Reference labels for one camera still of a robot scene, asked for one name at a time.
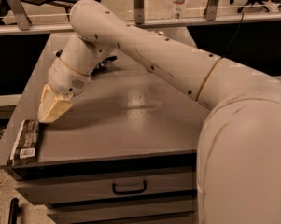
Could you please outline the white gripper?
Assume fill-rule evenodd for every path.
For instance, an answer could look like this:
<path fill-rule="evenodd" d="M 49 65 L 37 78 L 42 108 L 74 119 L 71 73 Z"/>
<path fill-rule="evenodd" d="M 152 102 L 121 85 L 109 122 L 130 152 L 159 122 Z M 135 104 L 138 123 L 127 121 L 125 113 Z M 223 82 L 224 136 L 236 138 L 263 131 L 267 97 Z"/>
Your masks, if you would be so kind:
<path fill-rule="evenodd" d="M 89 77 L 81 75 L 62 59 L 56 58 L 49 69 L 48 81 L 43 88 L 38 108 L 40 123 L 52 123 L 66 113 L 73 105 L 72 96 L 62 94 L 80 95 L 84 92 Z"/>

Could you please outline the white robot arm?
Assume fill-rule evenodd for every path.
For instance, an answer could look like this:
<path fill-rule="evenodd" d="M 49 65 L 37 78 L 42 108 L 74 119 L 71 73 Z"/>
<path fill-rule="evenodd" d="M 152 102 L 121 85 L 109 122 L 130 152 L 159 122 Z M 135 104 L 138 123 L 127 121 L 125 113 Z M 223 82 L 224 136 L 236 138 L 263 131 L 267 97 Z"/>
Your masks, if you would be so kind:
<path fill-rule="evenodd" d="M 128 26 L 94 0 L 70 11 L 74 35 L 49 70 L 38 109 L 52 123 L 77 81 L 119 49 L 210 112 L 197 157 L 199 224 L 281 224 L 281 81 L 201 49 Z"/>

